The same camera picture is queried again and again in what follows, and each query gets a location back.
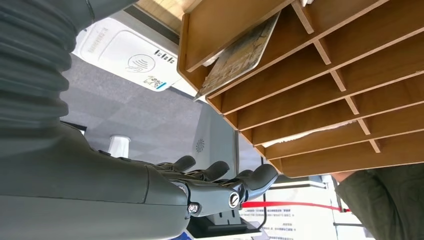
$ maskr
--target wooden compartment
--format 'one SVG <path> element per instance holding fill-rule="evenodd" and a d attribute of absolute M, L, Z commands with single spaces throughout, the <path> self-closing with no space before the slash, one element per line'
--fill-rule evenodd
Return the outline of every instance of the wooden compartment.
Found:
<path fill-rule="evenodd" d="M 209 104 L 289 177 L 423 162 L 422 9 L 404 0 L 203 0 L 183 16 L 178 71 L 199 89 L 207 59 L 281 11 L 258 66 L 207 95 Z"/>

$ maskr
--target person's arm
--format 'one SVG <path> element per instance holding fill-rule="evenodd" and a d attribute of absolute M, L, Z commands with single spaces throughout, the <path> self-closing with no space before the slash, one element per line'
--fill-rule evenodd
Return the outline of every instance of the person's arm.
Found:
<path fill-rule="evenodd" d="M 403 240 L 398 211 L 377 177 L 365 170 L 333 173 L 337 194 L 376 240 Z"/>

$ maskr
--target metal screw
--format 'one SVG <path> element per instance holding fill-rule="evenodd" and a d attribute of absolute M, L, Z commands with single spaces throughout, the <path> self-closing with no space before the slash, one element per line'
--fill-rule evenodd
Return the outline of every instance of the metal screw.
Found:
<path fill-rule="evenodd" d="M 230 195 L 229 195 L 229 199 L 228 199 L 228 205 L 230 208 L 235 208 L 239 205 L 240 203 L 240 197 L 239 194 L 235 191 L 233 191 Z"/>
<path fill-rule="evenodd" d="M 190 203 L 190 205 L 188 205 L 188 212 L 191 214 L 195 214 L 197 213 L 199 210 L 199 205 L 197 205 L 196 203 Z"/>

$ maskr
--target red rope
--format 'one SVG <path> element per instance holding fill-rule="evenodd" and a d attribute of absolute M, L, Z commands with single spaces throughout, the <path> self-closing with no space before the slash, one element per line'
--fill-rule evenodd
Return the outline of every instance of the red rope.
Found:
<path fill-rule="evenodd" d="M 263 207 L 278 207 L 278 206 L 310 206 L 319 207 L 331 210 L 337 210 L 342 213 L 350 212 L 350 209 L 340 209 L 335 206 L 327 206 L 308 202 L 293 202 L 293 201 L 247 201 L 241 204 L 243 208 L 263 208 Z"/>

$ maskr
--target robotic hand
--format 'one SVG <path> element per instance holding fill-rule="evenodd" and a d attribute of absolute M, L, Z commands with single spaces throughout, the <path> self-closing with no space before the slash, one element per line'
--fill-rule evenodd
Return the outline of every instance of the robotic hand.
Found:
<path fill-rule="evenodd" d="M 181 169 L 184 159 L 192 160 L 185 156 L 175 165 L 180 166 Z M 202 217 L 231 211 L 239 204 L 264 194 L 278 177 L 275 168 L 265 164 L 255 171 L 242 171 L 233 179 L 217 180 L 228 170 L 229 167 L 225 162 L 217 161 L 206 170 L 195 170 L 185 174 L 159 170 L 159 173 L 187 195 L 188 217 Z"/>
<path fill-rule="evenodd" d="M 270 165 L 213 182 L 222 163 L 183 173 L 114 158 L 60 123 L 77 34 L 134 2 L 0 0 L 0 239 L 170 239 L 190 216 L 234 209 L 276 179 Z"/>

